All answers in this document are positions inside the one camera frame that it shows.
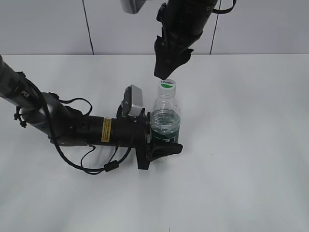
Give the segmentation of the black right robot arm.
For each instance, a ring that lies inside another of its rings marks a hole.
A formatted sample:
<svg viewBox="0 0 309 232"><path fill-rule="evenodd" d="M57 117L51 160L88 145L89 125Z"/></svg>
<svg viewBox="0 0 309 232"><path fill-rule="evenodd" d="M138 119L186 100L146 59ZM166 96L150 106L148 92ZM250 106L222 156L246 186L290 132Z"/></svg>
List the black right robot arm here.
<svg viewBox="0 0 309 232"><path fill-rule="evenodd" d="M154 76L166 80L178 67L186 64L191 46L201 37L216 0L169 0L158 11L162 35L154 43Z"/></svg>

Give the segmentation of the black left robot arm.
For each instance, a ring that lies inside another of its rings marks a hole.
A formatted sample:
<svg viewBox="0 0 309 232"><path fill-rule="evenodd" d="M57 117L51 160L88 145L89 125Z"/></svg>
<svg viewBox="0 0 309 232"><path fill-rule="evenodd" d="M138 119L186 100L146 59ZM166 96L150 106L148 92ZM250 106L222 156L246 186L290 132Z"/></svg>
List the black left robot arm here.
<svg viewBox="0 0 309 232"><path fill-rule="evenodd" d="M178 143L158 141L152 137L150 114L142 104L142 90L126 88L116 118L83 114L71 108L51 92L41 92L23 72L16 72L4 60L0 62L0 96L15 105L15 120L22 127L31 125L45 133L61 157L62 147L98 145L135 149L138 168L147 170L152 161L181 153Z"/></svg>

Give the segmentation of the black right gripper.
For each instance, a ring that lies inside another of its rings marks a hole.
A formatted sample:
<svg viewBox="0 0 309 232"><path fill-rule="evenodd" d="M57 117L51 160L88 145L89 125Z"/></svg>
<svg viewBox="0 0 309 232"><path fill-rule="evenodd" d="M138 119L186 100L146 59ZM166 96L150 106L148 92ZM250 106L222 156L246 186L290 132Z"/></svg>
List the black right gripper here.
<svg viewBox="0 0 309 232"><path fill-rule="evenodd" d="M162 26L162 36L155 41L154 76L167 79L176 69L186 64L194 49L190 46L200 38L200 34L183 34Z"/></svg>

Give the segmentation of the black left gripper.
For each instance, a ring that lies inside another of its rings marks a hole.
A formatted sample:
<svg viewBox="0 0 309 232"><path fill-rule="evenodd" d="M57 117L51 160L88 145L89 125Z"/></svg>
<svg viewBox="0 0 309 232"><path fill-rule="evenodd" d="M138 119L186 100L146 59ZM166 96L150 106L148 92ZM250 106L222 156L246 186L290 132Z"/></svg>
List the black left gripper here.
<svg viewBox="0 0 309 232"><path fill-rule="evenodd" d="M141 113L134 117L134 146L138 169L149 169L150 162L166 156L180 154L182 144L159 142L149 145L150 136L149 113L142 108Z"/></svg>

